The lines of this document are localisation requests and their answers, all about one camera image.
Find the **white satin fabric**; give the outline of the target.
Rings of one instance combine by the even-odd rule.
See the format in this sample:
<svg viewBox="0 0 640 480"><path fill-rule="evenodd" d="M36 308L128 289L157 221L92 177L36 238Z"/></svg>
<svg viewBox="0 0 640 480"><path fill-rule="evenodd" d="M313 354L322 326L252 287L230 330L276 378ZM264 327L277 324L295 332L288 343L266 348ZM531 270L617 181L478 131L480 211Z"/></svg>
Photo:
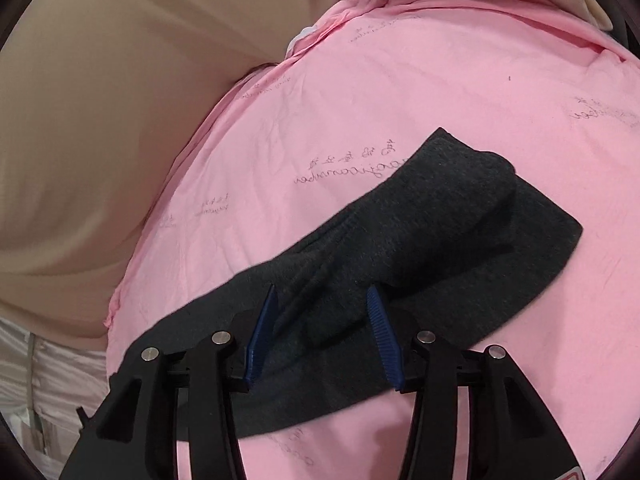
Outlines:
<svg viewBox="0 0 640 480"><path fill-rule="evenodd" d="M93 413L107 394L105 356L1 322L1 414L39 471L57 479L79 439L76 410Z"/></svg>

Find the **pink bed sheet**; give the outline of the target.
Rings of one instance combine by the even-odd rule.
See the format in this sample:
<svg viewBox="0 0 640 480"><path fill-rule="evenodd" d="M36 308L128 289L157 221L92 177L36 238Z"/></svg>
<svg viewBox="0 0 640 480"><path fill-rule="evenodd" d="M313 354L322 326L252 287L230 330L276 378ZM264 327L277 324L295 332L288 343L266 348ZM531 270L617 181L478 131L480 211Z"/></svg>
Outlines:
<svg viewBox="0 0 640 480"><path fill-rule="evenodd" d="M210 113L107 319L106 368L161 318L390 177L437 128L512 162L584 232L502 344L587 478L639 417L639 61L539 0L342 0Z"/></svg>

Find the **beige curtain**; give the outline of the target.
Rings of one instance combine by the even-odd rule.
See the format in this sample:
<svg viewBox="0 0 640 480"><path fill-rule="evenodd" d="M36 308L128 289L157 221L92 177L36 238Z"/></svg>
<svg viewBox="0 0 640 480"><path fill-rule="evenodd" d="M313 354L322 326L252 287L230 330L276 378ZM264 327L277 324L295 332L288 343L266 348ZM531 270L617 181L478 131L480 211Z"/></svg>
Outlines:
<svg viewBox="0 0 640 480"><path fill-rule="evenodd" d="M1 315L77 349L215 103L337 0L34 0L1 51Z"/></svg>

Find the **dark grey pants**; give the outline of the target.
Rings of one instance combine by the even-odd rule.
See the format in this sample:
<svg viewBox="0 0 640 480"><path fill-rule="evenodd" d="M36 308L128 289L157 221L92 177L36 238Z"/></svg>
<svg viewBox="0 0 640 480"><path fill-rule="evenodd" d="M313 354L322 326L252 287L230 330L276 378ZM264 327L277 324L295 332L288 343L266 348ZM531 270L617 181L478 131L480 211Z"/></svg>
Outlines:
<svg viewBox="0 0 640 480"><path fill-rule="evenodd" d="M375 286L469 348L563 271L580 223L506 159L435 131L391 177L276 258L157 322L126 349L186 350L269 289L280 312L262 376L234 404L242 438L344 410L388 385L367 312Z"/></svg>

